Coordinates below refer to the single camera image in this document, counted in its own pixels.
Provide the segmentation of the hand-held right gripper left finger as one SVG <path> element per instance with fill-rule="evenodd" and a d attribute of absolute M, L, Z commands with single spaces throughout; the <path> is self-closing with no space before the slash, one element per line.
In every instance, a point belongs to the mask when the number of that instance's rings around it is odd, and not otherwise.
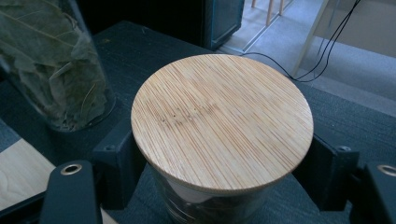
<path fill-rule="evenodd" d="M 122 119 L 94 148 L 94 167 L 101 174 L 104 209 L 124 209 L 146 165 L 133 137 L 131 121 Z"/>

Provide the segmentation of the glass jar red chilies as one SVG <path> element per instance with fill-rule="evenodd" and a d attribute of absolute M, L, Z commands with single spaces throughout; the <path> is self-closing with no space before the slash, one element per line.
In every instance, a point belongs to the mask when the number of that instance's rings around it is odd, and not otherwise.
<path fill-rule="evenodd" d="M 246 224 L 303 160 L 314 122 L 272 67 L 205 54 L 162 67 L 132 105 L 134 140 L 178 224 Z"/>

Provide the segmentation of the tall glass jar bay leaves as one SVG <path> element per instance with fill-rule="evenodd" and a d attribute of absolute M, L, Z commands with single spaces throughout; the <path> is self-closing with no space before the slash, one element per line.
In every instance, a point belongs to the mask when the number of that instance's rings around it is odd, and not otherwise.
<path fill-rule="evenodd" d="M 116 103 L 77 0 L 0 0 L 0 69 L 59 132 L 100 122 Z"/>

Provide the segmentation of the dark cabinet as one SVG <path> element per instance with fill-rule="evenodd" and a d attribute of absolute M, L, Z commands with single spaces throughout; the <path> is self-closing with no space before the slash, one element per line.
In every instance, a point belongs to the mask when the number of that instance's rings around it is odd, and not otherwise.
<path fill-rule="evenodd" d="M 242 23 L 245 0 L 203 0 L 202 47 L 217 49 Z"/>

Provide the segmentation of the wooden stool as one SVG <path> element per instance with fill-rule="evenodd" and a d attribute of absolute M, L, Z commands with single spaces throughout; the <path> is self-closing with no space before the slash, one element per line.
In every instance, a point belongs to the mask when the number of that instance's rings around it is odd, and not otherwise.
<path fill-rule="evenodd" d="M 276 15 L 282 16 L 283 12 L 284 12 L 285 0 L 276 0 L 276 1 L 279 2 L 278 12 Z M 252 0 L 250 6 L 255 7 L 256 2 L 257 2 L 257 0 Z M 266 21 L 265 21 L 266 26 L 269 26 L 273 19 L 272 14 L 273 14 L 273 9 L 274 9 L 274 2 L 275 2 L 275 0 L 268 0 L 268 8 L 267 8 Z"/>

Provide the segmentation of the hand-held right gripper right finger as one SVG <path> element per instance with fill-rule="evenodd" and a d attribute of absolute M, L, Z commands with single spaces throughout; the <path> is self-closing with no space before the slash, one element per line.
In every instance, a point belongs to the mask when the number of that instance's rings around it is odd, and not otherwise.
<path fill-rule="evenodd" d="M 320 211 L 342 211 L 347 204 L 350 176 L 358 167 L 360 153 L 344 145 L 333 146 L 314 135 L 302 162 L 292 172 Z"/>

